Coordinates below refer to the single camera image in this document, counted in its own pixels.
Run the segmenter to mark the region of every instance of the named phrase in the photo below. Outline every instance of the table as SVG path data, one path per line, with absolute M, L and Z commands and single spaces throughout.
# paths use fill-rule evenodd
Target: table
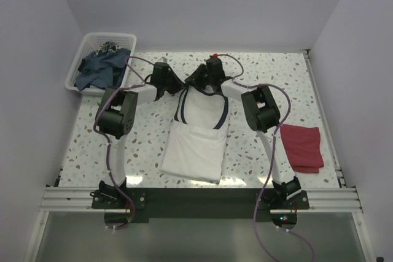
M 139 52 L 153 62 L 168 61 L 180 79 L 189 76 L 212 53 L 206 52 Z M 321 133 L 321 154 L 325 167 L 318 174 L 297 173 L 303 188 L 338 188 L 334 160 L 327 133 L 316 102 L 313 85 L 302 53 L 230 53 L 243 64 L 242 83 L 272 83 L 283 87 L 292 101 L 292 111 L 286 123 L 318 127 Z M 230 58 L 222 57 L 227 75 L 240 72 Z M 133 60 L 133 66 L 143 77 L 152 66 Z M 129 85 L 139 83 L 132 73 Z M 285 97 L 277 90 L 272 94 L 282 114 L 287 110 Z M 178 95 L 166 93 L 157 102 L 137 106 L 135 123 L 128 135 L 125 150 L 125 171 L 128 187 L 155 188 L 259 188 L 266 181 L 269 161 L 255 132 L 248 127 L 240 102 L 230 100 L 230 126 L 227 149 L 219 184 L 183 179 L 160 172 L 170 121 L 176 111 Z M 71 140 L 63 160 L 60 187 L 97 187 L 105 176 L 104 138 L 93 129 L 94 117 L 101 98 L 84 96 L 80 105 Z

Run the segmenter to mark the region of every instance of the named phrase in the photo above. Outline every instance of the pile of clothes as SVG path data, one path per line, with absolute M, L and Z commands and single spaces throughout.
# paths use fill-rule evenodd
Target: pile of clothes
M 122 48 L 115 42 L 105 42 L 99 50 L 91 52 L 82 60 L 75 86 L 79 91 L 92 85 L 100 89 L 119 87 L 130 53 L 129 49 Z

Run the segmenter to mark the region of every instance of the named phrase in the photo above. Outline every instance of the white laundry basket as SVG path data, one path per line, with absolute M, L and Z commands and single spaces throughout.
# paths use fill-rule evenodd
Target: white laundry basket
M 104 32 L 88 33 L 83 38 L 82 43 L 79 46 L 78 52 L 76 53 L 76 56 L 74 58 L 74 61 L 71 64 L 71 68 L 68 72 L 68 76 L 65 82 L 65 86 L 67 89 L 79 91 L 78 88 L 75 87 L 75 79 L 80 74 L 80 72 L 78 71 L 78 67 L 82 62 L 82 59 L 92 51 L 99 49 L 99 47 L 107 41 L 116 42 L 116 44 L 118 44 L 119 46 L 131 50 L 130 55 L 134 54 L 136 44 L 135 35 Z M 130 69 L 128 67 L 125 70 L 121 87 L 125 86 L 129 70 Z M 82 90 L 81 93 L 84 95 L 102 96 L 104 94 L 104 90 L 91 86 L 90 88 L 85 88 L 84 90 Z

